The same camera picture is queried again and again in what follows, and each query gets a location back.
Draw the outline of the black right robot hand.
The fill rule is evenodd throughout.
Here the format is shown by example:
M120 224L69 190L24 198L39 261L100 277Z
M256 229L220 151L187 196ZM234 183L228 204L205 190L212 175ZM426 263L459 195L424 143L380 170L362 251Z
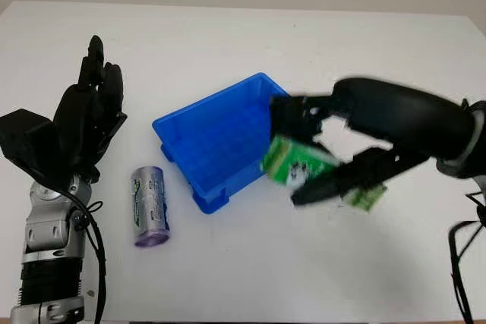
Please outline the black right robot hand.
M392 144L370 147L351 162L323 172L292 195L296 206L370 188L430 158L453 178L485 173L484 103L458 105L430 93L365 77L337 81L329 95L274 96L271 131L305 144L320 133L323 120L336 116L348 128Z

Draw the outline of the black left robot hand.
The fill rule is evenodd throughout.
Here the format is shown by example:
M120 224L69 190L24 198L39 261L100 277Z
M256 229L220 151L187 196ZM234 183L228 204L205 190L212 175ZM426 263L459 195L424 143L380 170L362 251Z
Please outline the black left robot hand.
M78 81L64 92L53 121L68 168L91 184L99 180L96 164L127 119L123 99L122 70L104 61L103 42L94 35Z

